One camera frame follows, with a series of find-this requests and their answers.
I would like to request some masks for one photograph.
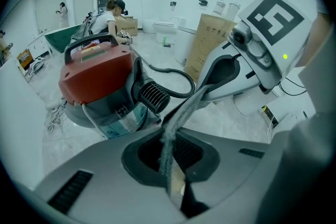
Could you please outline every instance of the white bottle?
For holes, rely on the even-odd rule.
[[[224,16],[225,19],[234,21],[238,11],[240,9],[240,5],[238,3],[232,2],[229,4],[229,9]]]
[[[225,7],[225,3],[223,0],[218,0],[216,3],[216,6],[212,12],[212,15],[217,16],[217,17],[221,17],[223,10]]]

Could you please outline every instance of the green bin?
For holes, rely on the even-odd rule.
[[[50,45],[61,54],[65,47],[70,44],[71,36],[76,32],[80,25],[75,25],[63,29],[57,29],[44,34]]]

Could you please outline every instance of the person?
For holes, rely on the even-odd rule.
[[[6,33],[0,30],[0,67],[10,58],[10,48],[12,48],[13,44],[9,44],[7,46],[3,37]]]
[[[97,17],[92,24],[91,31],[95,34],[109,33],[118,43],[129,42],[127,38],[117,36],[116,21],[114,17],[120,16],[125,9],[125,2],[123,0],[109,0],[106,3],[106,11]]]
[[[305,50],[296,67],[306,66],[320,51],[332,33],[333,20],[323,0],[316,0],[317,17],[313,22]]]
[[[56,11],[56,14],[58,13],[59,16],[60,16],[59,28],[69,27],[68,9],[65,6],[64,2],[59,4],[59,8],[60,8],[60,10]]]

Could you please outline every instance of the black hose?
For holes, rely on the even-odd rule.
[[[182,76],[184,76],[188,80],[188,82],[190,83],[190,86],[191,86],[190,92],[188,92],[188,93],[174,92],[174,91],[172,91],[170,89],[167,89],[166,87],[163,87],[162,85],[160,85],[160,87],[162,87],[162,89],[166,93],[168,93],[171,97],[185,99],[185,98],[189,98],[190,96],[192,96],[194,94],[195,84],[194,84],[193,79],[187,73],[185,73],[183,71],[180,71],[178,69],[173,69],[173,68],[157,68],[157,67],[154,67],[152,65],[148,65],[148,67],[150,69],[154,70],[154,71],[161,72],[161,73],[175,72],[175,73],[181,74]]]

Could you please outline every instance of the white shirt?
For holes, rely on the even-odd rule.
[[[96,21],[93,23],[91,27],[92,33],[94,35],[100,33],[100,31],[108,27],[109,21],[115,22],[115,18],[113,16],[113,13],[107,10],[103,12],[102,15],[98,16]]]
[[[68,20],[68,10],[65,7],[61,8],[61,12],[59,13],[62,19]]]

